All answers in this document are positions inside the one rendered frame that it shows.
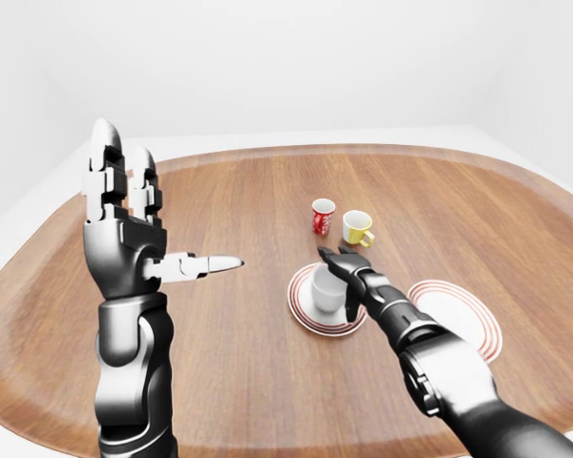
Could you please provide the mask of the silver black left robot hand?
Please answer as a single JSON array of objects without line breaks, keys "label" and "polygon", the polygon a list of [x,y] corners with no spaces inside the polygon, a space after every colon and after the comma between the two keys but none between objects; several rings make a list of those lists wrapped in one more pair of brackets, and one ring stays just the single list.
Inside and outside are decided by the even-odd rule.
[{"label": "silver black left robot hand", "polygon": [[164,282],[194,281],[244,265],[230,255],[166,252],[167,231],[159,217],[162,192],[152,154],[138,148],[128,176],[117,128],[103,118],[93,128],[82,194],[87,199],[85,257],[107,300],[150,294]]}]

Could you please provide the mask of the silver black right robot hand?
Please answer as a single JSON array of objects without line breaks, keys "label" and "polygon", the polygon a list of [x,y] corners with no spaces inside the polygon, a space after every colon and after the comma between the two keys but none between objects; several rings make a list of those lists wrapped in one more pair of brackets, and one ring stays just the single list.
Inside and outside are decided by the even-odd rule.
[{"label": "silver black right robot hand", "polygon": [[319,246],[317,251],[330,273],[347,284],[346,318],[349,323],[353,323],[367,291],[367,286],[359,275],[370,271],[371,263],[356,250],[345,245],[340,245],[337,252],[324,246]]}]

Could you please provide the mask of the white mug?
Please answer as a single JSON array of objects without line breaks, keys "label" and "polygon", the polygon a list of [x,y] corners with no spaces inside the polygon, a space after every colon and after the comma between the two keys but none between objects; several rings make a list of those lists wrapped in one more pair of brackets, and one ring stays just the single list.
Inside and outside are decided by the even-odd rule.
[{"label": "white mug", "polygon": [[347,287],[347,283],[333,275],[323,263],[319,263],[312,271],[312,300],[323,313],[335,313],[344,305]]}]

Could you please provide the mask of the yellow mug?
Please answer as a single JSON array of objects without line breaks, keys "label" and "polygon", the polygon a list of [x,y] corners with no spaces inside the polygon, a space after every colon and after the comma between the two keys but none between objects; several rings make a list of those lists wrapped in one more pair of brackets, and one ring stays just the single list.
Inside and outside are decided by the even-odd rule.
[{"label": "yellow mug", "polygon": [[371,216],[361,210],[349,210],[343,215],[343,240],[351,245],[360,244],[365,248],[371,247],[374,234],[370,231]]}]

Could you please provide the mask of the red printed mug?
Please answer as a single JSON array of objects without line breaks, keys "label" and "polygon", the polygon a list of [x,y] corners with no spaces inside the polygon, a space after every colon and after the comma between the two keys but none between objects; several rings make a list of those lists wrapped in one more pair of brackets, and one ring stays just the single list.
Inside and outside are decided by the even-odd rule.
[{"label": "red printed mug", "polygon": [[312,202],[311,208],[313,212],[312,231],[317,235],[327,235],[335,212],[335,203],[328,198],[317,198]]}]

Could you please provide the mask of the red-ringed plate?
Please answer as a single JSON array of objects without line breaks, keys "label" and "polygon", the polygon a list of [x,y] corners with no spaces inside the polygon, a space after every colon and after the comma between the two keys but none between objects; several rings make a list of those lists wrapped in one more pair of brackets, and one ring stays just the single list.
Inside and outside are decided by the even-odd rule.
[{"label": "red-ringed plate", "polygon": [[441,280],[415,283],[408,291],[410,301],[461,339],[471,344],[487,364],[502,350],[498,321],[473,293]]},{"label": "red-ringed plate", "polygon": [[356,320],[349,323],[345,304],[332,314],[323,313],[315,307],[311,296],[311,274],[319,263],[322,262],[302,267],[290,280],[287,290],[290,311],[301,325],[312,332],[331,337],[348,335],[363,324],[367,312],[360,306]]}]

